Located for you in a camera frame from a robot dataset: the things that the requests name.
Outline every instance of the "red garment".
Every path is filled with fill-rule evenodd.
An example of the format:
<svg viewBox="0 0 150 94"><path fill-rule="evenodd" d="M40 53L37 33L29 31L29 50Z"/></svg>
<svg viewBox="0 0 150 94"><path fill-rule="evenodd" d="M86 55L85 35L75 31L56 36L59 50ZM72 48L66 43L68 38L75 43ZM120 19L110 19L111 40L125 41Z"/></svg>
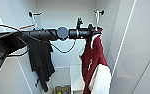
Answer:
<svg viewBox="0 0 150 94"><path fill-rule="evenodd" d="M82 59L82 76L85 82L85 88L83 94L91 94L88 86L90 84L92 75L95 71L95 68L99 64L107 65L105 57L103 55L103 48L101 44L100 37L101 35L97 36L93 43L93 49L91 49L91 39L85 45L85 50L83 55L81 56Z"/></svg>

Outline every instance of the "white garment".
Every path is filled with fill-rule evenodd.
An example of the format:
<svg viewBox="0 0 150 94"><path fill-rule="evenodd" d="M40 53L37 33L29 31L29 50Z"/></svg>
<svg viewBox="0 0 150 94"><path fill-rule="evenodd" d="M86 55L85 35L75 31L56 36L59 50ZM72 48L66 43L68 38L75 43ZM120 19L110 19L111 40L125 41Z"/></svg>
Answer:
<svg viewBox="0 0 150 94"><path fill-rule="evenodd" d="M91 94L109 94L110 83L110 69L105 65L99 64L89 84Z"/></svg>

